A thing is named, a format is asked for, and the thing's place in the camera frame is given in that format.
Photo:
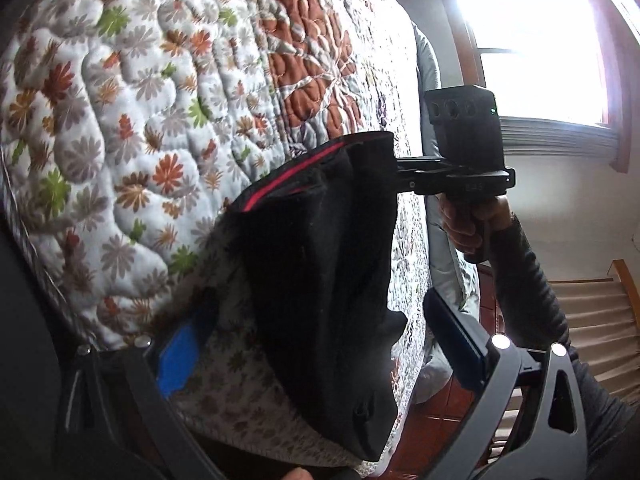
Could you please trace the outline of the right forearm dark sleeve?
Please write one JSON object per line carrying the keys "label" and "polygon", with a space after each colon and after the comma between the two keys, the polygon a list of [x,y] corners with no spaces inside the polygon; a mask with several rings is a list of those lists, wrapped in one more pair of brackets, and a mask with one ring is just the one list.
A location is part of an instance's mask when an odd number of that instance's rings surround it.
{"label": "right forearm dark sleeve", "polygon": [[565,313],[514,214],[491,233],[489,262],[506,334],[519,347],[568,352],[585,413],[589,479],[639,477],[639,410],[609,394],[570,341]]}

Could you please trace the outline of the right hand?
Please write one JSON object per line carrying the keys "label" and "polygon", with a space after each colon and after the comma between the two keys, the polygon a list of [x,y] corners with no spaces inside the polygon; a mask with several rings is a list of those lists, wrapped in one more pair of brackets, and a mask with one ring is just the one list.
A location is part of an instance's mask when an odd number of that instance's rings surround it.
{"label": "right hand", "polygon": [[452,202],[445,194],[439,194],[437,199],[442,228],[454,247],[466,256],[486,249],[492,233],[503,231],[512,224],[512,211],[506,196],[477,204]]}

